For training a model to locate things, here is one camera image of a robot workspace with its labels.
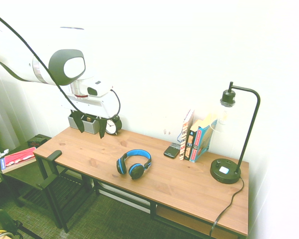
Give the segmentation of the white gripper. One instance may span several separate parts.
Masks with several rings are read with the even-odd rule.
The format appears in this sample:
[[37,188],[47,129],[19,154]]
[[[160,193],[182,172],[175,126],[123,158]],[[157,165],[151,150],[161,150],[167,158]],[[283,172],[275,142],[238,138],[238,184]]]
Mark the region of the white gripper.
[[[71,90],[64,90],[64,92],[70,102],[64,97],[63,94],[61,94],[61,106],[70,110],[74,110],[72,111],[71,115],[81,133],[84,132],[85,128],[82,121],[82,114],[80,112],[106,119],[115,116],[119,112],[119,99],[113,91],[108,91],[100,97],[89,95],[86,90],[81,90],[82,94],[80,94],[79,97],[78,95],[73,94]],[[106,119],[98,120],[100,138],[103,138],[106,132]]]

